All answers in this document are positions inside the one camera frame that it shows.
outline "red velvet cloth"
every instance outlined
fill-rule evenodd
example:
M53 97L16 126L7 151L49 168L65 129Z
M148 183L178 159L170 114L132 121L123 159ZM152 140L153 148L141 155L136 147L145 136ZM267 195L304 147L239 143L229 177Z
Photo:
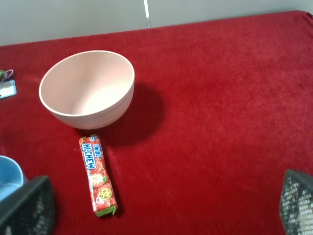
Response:
M134 65L113 125L80 131L40 103L44 73L85 50ZM52 181L58 235L283 235L287 168L313 174L313 19L300 11L0 47L0 154ZM91 208L78 140L100 136L117 216Z

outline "small packet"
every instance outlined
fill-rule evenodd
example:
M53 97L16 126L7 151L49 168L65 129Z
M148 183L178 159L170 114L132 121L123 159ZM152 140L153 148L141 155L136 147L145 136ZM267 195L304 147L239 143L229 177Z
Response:
M114 214L117 204L98 136L83 137L79 140L79 145L88 176L93 211L97 216Z
M16 86L14 80L9 80L13 70L0 70L0 99L16 94Z

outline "black mesh object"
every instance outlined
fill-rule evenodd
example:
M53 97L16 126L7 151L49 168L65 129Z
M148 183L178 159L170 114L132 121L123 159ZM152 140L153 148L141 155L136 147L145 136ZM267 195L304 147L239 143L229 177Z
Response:
M0 202L0 235L49 235L55 222L51 183L39 176Z
M313 178L288 170L280 198L280 218L287 235L313 235Z

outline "bowl rim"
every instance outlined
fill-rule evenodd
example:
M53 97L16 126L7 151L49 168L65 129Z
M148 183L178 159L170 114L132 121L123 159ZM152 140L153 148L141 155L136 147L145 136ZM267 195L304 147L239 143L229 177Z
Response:
M129 86L129 88L126 90L125 94L123 94L123 96L117 100L113 105L115 105L116 103L118 103L123 97L125 97L125 95L129 92L129 90L132 88L133 84L134 84L134 79L135 79L135 71L134 71L134 67L133 65L131 64L131 62L123 55L121 54L118 54L116 52L113 52L113 51L109 51L109 50L88 50L88 51L83 51L83 52L79 52L79 53L76 53L76 54L73 54L73 55L70 55L66 58L64 58L63 60L60 60L58 63L56 63L55 65L53 65L43 76L43 78L41 79L41 82L40 82L40 85L39 85L39 99L41 101L41 103L52 113L54 114L57 114L57 115L60 115L60 116L65 116L65 117L85 117L85 116L89 116L89 115L93 115L93 114L97 114L99 112L102 112L110 107L112 107L113 105L105 108L105 109L102 109L102 110L99 110L99 111L96 111L96 112L93 112L93 113L87 113L87 114L66 114L66 113L61 113L61 112L58 112L52 108L50 108L44 101L42 95L41 95L41 88L42 88L42 85L43 85L43 82L45 80L45 78L47 77L47 75L50 73L51 70L53 70L56 66L58 66L60 63L62 63L63 61L65 60L68 60L74 56L77 56L77 55L81 55L81 54L85 54L85 53L92 53L92 52L105 52L105 53L111 53L111 54L114 54L114 55L117 55L121 58L123 58L128 64L129 66L131 67L131 70L132 70L132 83L131 85Z

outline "bowl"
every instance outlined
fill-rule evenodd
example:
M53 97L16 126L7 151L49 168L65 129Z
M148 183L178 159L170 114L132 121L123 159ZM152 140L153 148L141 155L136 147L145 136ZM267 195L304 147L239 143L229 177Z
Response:
M17 162L9 157L0 156L0 201L26 182L27 179Z
M92 50L67 57L44 75L41 103L78 129L97 129L118 120L134 93L134 68L124 56Z

